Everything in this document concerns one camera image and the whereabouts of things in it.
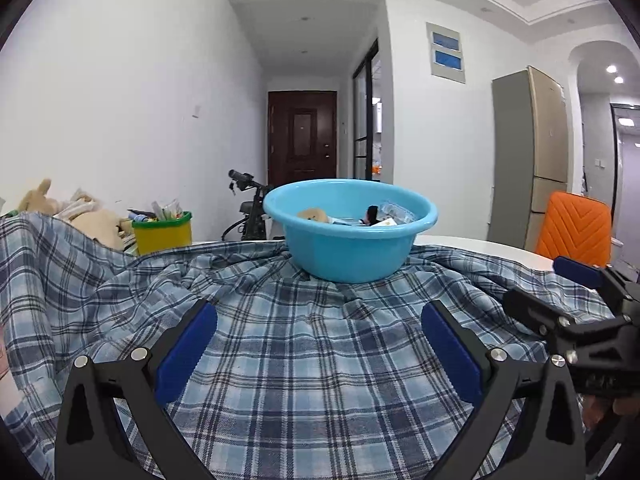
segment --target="metal screw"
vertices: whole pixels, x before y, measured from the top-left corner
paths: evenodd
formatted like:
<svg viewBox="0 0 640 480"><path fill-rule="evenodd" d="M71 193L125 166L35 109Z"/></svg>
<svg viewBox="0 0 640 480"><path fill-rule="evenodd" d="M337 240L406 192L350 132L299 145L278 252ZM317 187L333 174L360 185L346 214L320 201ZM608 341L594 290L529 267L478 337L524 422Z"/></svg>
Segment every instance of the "metal screw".
<svg viewBox="0 0 640 480"><path fill-rule="evenodd" d="M86 355L81 355L79 357L76 357L76 360L74 361L74 366L76 368L82 368L83 366L86 366L88 362L89 362L89 358Z"/></svg>
<svg viewBox="0 0 640 480"><path fill-rule="evenodd" d="M567 351L566 360L569 361L569 364L575 365L578 362L578 352L575 350Z"/></svg>
<svg viewBox="0 0 640 480"><path fill-rule="evenodd" d="M551 362L553 363L553 366L557 366L558 368L562 368L564 366L564 357L562 357L561 355L558 354L553 354L551 356Z"/></svg>
<svg viewBox="0 0 640 480"><path fill-rule="evenodd" d="M507 360L507 352L505 352L502 348L494 348L491 350L491 359L494 361L506 361Z"/></svg>
<svg viewBox="0 0 640 480"><path fill-rule="evenodd" d="M136 348L133 352L131 352L131 358L134 361L142 361L142 359L144 359L147 354L148 352L146 351L146 348Z"/></svg>

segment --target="sliding glass door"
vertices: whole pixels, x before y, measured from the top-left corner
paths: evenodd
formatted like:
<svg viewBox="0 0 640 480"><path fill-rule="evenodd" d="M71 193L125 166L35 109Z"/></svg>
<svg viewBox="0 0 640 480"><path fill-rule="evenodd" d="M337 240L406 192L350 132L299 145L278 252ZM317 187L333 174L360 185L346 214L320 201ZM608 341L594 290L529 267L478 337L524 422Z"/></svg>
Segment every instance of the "sliding glass door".
<svg viewBox="0 0 640 480"><path fill-rule="evenodd" d="M353 177L361 180L380 180L382 103L374 95L375 70L379 78L378 40L353 74Z"/></svg>

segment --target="blue gripper pad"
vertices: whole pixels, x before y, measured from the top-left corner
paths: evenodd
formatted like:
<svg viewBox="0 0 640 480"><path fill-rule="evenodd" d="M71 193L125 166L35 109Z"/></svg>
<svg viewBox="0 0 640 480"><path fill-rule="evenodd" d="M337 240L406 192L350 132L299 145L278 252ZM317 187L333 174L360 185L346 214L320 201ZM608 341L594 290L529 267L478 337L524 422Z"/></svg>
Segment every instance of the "blue gripper pad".
<svg viewBox="0 0 640 480"><path fill-rule="evenodd" d="M600 269L576 262L564 256L558 256L554 260L554 272L587 288L600 288L602 286L602 272Z"/></svg>
<svg viewBox="0 0 640 480"><path fill-rule="evenodd" d="M491 377L487 348L440 301L422 308L422 331L460 399L479 406Z"/></svg>
<svg viewBox="0 0 640 480"><path fill-rule="evenodd" d="M217 327L216 308L204 303L156 370L154 393L161 406L174 402L180 396Z"/></svg>

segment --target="blue plastic basin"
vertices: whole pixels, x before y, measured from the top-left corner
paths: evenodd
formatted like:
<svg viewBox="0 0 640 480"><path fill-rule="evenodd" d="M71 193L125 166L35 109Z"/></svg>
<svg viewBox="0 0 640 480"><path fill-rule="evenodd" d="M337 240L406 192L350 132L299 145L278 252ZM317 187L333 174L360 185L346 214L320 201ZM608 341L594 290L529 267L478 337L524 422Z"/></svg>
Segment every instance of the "blue plastic basin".
<svg viewBox="0 0 640 480"><path fill-rule="evenodd" d="M389 200L418 220L392 227L325 224L298 218L319 207L334 218L363 218L370 205ZM350 179L306 180L271 191L264 210L284 228L291 256L303 269L324 280L366 283L386 278L406 260L415 235L431 228L438 210L425 197L380 182Z"/></svg>

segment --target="bicycle seat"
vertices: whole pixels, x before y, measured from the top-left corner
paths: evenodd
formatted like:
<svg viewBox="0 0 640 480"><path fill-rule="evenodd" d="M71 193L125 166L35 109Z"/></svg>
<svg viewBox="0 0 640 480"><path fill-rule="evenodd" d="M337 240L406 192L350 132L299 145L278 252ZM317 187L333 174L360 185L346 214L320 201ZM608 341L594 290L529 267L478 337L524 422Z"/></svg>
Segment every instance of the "bicycle seat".
<svg viewBox="0 0 640 480"><path fill-rule="evenodd" d="M251 213L251 209L254 208L254 202L249 200L248 202L242 202L240 204L240 212L242 214L248 215Z"/></svg>

